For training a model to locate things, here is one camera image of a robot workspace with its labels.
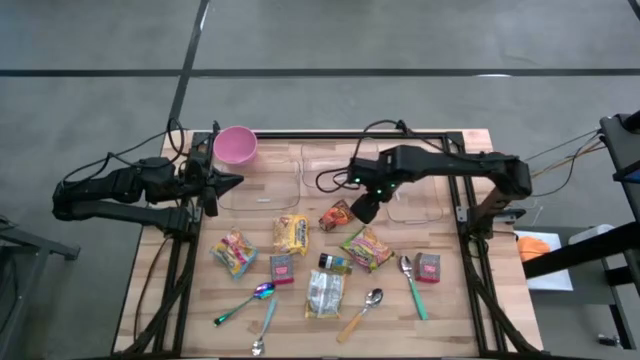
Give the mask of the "yellow snack bag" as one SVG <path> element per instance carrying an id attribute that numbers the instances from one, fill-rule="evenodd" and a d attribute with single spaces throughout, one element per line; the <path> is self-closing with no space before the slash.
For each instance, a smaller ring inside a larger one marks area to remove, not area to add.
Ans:
<path id="1" fill-rule="evenodd" d="M 309 219 L 303 215 L 284 215 L 273 220 L 274 250 L 281 254 L 305 256 L 309 247 Z"/>

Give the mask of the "pink small box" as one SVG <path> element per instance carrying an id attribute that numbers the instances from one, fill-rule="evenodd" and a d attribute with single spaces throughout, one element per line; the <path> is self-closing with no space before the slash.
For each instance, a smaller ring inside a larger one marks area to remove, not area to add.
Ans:
<path id="1" fill-rule="evenodd" d="M 293 257 L 288 254 L 270 257 L 271 280 L 275 285 L 294 282 Z"/>

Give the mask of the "red lidded spice tin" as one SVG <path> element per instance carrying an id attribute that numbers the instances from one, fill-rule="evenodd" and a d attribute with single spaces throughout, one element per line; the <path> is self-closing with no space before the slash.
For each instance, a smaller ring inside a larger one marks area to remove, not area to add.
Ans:
<path id="1" fill-rule="evenodd" d="M 414 262 L 415 280 L 424 283 L 438 283 L 441 277 L 440 256 L 419 252 Z"/>

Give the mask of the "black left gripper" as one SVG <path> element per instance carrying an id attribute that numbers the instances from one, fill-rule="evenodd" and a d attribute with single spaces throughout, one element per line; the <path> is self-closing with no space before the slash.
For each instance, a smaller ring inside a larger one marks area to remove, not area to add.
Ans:
<path id="1" fill-rule="evenodd" d="M 200 197 L 205 214 L 215 217 L 218 215 L 217 196 L 223 196 L 241 184 L 244 176 L 216 170 L 214 188 L 210 180 L 210 165 L 207 153 L 191 151 L 184 170 L 184 183 L 187 194 Z"/>

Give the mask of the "white plastic container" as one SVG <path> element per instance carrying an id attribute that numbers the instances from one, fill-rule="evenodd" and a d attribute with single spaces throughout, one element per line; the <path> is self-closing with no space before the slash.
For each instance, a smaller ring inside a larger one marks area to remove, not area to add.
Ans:
<path id="1" fill-rule="evenodd" d="M 585 231 L 572 235 L 568 240 L 568 244 L 569 245 L 577 244 L 579 242 L 582 242 L 590 238 L 604 234 L 606 232 L 609 232 L 612 229 L 614 229 L 614 226 L 609 224 L 601 224 L 598 226 L 591 227 Z"/>

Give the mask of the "yellow pink blue candy bag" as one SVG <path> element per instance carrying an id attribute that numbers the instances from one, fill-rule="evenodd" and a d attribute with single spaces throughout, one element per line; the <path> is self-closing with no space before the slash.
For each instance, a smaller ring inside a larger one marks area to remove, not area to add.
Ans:
<path id="1" fill-rule="evenodd" d="M 232 227 L 210 249 L 210 253 L 225 266 L 234 280 L 238 280 L 257 258 L 259 251 L 239 228 Z"/>

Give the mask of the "iridescent rainbow metal spoon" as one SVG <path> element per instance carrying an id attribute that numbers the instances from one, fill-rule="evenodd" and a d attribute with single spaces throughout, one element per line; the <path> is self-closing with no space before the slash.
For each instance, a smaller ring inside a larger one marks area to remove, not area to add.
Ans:
<path id="1" fill-rule="evenodd" d="M 262 283 L 262 284 L 258 285 L 254 289 L 252 295 L 248 299 L 246 299 L 244 302 L 242 302 L 241 304 L 237 305 L 233 309 L 227 311 L 223 315 L 220 315 L 217 318 L 215 318 L 213 320 L 214 326 L 215 327 L 220 326 L 221 324 L 223 324 L 224 322 L 229 320 L 236 312 L 238 312 L 240 309 L 242 309 L 244 306 L 246 306 L 247 304 L 249 304 L 253 300 L 263 300 L 263 299 L 267 299 L 267 298 L 271 297 L 273 295 L 273 293 L 275 292 L 275 288 L 276 288 L 276 286 L 272 282 L 265 282 L 265 283 Z"/>

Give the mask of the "green edged colourful candy bag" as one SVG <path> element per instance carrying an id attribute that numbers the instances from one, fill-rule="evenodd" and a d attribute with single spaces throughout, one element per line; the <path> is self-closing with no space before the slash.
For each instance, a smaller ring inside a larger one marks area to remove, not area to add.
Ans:
<path id="1" fill-rule="evenodd" d="M 394 251 L 380 241 L 367 226 L 363 226 L 342 242 L 340 248 L 369 273 L 378 270 L 395 255 Z"/>

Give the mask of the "orange snack bag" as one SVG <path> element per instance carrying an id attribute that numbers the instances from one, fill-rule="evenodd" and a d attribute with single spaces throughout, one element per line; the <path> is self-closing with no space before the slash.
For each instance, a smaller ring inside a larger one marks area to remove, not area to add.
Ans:
<path id="1" fill-rule="evenodd" d="M 323 231 L 329 232 L 337 226 L 349 224 L 354 218 L 349 204 L 345 200 L 339 200 L 319 219 L 319 227 Z"/>

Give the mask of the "wooden handled spoon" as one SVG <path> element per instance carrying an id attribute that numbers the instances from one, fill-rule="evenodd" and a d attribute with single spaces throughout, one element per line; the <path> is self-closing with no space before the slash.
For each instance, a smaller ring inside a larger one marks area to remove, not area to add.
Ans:
<path id="1" fill-rule="evenodd" d="M 342 329 L 337 335 L 336 341 L 338 343 L 346 342 L 351 334 L 355 331 L 358 324 L 363 319 L 368 310 L 377 307 L 383 299 L 383 290 L 375 288 L 371 290 L 365 297 L 364 307 L 350 320 L 350 322 Z"/>

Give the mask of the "green handled spoon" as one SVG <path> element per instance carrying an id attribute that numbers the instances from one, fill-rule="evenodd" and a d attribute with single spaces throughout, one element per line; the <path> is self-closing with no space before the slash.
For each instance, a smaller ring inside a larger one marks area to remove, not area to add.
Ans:
<path id="1" fill-rule="evenodd" d="M 410 291 L 413 297 L 413 301 L 417 310 L 417 313 L 419 315 L 419 318 L 421 320 L 427 320 L 428 319 L 428 313 L 427 310 L 423 304 L 421 295 L 419 293 L 419 291 L 417 290 L 417 287 L 415 285 L 413 276 L 412 276 L 412 264 L 411 261 L 409 260 L 409 258 L 405 255 L 400 256 L 399 260 L 398 260 L 398 265 L 400 268 L 400 271 L 404 274 L 404 276 L 407 278 L 409 287 L 410 287 Z"/>

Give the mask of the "pink plastic bowl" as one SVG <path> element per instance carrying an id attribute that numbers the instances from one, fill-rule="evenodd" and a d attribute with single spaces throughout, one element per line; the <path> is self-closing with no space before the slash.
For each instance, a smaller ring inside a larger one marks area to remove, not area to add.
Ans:
<path id="1" fill-rule="evenodd" d="M 244 126 L 231 126 L 221 130 L 213 143 L 215 157 L 229 165 L 251 162 L 258 149 L 256 134 Z"/>

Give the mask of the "white paper sheet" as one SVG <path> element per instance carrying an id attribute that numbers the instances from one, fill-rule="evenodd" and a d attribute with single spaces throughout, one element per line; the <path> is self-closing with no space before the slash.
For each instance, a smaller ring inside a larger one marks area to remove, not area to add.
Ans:
<path id="1" fill-rule="evenodd" d="M 556 251 L 562 248 L 560 238 L 554 233 L 540 233 L 531 231 L 515 231 L 518 239 L 521 236 L 531 236 L 543 240 L 550 246 L 552 251 Z M 573 285 L 571 283 L 570 275 L 567 269 L 559 270 L 546 275 L 528 278 L 527 285 L 530 290 L 551 290 L 551 291 L 572 291 Z"/>

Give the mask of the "light blue handled spoon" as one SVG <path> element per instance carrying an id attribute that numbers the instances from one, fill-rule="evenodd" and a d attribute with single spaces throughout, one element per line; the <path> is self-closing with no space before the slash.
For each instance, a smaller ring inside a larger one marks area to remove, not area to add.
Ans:
<path id="1" fill-rule="evenodd" d="M 277 306 L 277 299 L 272 298 L 267 308 L 267 312 L 265 315 L 265 319 L 264 319 L 259 337 L 252 344 L 251 353 L 253 356 L 261 356 L 265 350 L 264 336 L 269 328 L 269 325 L 273 318 L 273 314 L 276 310 L 276 306 Z"/>

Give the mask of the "black equipment stand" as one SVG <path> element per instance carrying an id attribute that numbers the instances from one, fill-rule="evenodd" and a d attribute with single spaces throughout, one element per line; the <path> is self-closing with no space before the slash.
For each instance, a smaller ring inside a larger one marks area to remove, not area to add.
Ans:
<path id="1" fill-rule="evenodd" d="M 613 180 L 622 185 L 634 220 L 526 262 L 524 270 L 531 278 L 601 261 L 603 270 L 596 278 L 605 282 L 613 296 L 609 309 L 620 345 L 635 349 L 637 344 L 620 304 L 617 287 L 632 284 L 640 296 L 640 110 L 605 117 L 600 120 L 600 126 L 616 169 Z"/>

